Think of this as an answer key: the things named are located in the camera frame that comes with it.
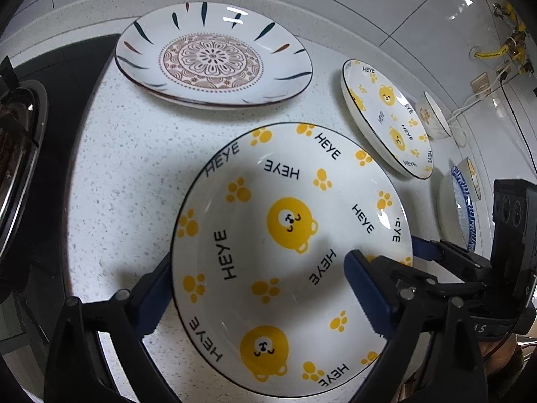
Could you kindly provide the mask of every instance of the black glass cooktop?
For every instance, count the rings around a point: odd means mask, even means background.
[[[17,293],[20,316],[43,372],[49,341],[69,290],[64,258],[70,163],[93,90],[118,37],[71,44],[15,68],[21,81],[35,79],[45,86],[49,109],[26,208],[4,259],[12,265],[2,283],[4,289],[7,286]],[[0,86],[0,92],[3,90],[5,86]]]

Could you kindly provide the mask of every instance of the flower pattern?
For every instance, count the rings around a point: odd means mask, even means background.
[[[263,71],[261,58],[248,45],[215,33],[180,37],[164,48],[162,64],[173,81],[217,92],[251,86]]]

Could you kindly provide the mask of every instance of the blue patterned rim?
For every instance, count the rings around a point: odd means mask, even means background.
[[[470,198],[470,192],[468,191],[468,186],[464,180],[461,170],[457,166],[451,168],[451,175],[455,178],[458,185],[461,188],[462,195],[465,198],[466,203],[466,215],[468,216],[468,244],[466,249],[469,252],[475,251],[476,244],[476,230],[475,230],[475,215],[474,215],[474,206],[472,205],[472,199]]]

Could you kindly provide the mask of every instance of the countertop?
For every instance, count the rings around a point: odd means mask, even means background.
[[[308,89],[290,101],[248,110],[205,111],[177,106],[134,86],[113,61],[109,64],[89,105],[66,208],[68,268],[74,295],[83,301],[109,298],[154,269],[169,250],[182,199],[206,161],[238,135],[272,122],[316,123],[356,141],[390,177],[412,234],[439,238],[438,187],[449,168],[462,159],[455,141],[431,141],[434,170],[430,179],[403,178],[369,146],[345,106],[339,77],[349,56],[308,40],[302,42],[314,68]],[[478,218],[488,219],[479,206],[477,212]],[[479,237],[476,252],[481,253]],[[424,264],[416,260],[418,268],[449,280],[434,268],[437,265]],[[102,339],[119,390],[135,398],[109,338]],[[144,344],[171,388],[186,403],[274,400],[239,388],[206,364],[184,332],[173,305],[157,330],[144,338]],[[300,401],[347,401],[362,380],[356,377],[333,391]]]

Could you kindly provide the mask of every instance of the bowl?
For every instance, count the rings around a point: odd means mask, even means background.
[[[474,201],[481,200],[481,188],[479,187],[479,181],[477,180],[477,173],[475,172],[474,165],[470,158],[465,157],[457,164],[457,168],[460,170],[462,176],[465,179],[470,195]]]
[[[355,59],[343,64],[341,88],[348,110],[377,153],[406,177],[429,178],[429,138],[401,91],[378,70]]]
[[[416,109],[428,136],[433,139],[451,137],[451,129],[446,117],[428,92],[423,92],[423,96],[416,104]]]
[[[275,21],[206,1],[138,18],[121,34],[115,62],[150,93],[202,109],[280,102],[306,89],[313,72],[307,50]]]
[[[249,131],[202,168],[176,221],[174,298],[187,335],[220,374],[267,396],[310,396],[369,374],[386,340],[346,281],[355,248],[412,264],[405,211],[382,168],[321,126]]]
[[[457,166],[440,183],[438,221],[445,240],[475,251],[477,226],[468,185]]]

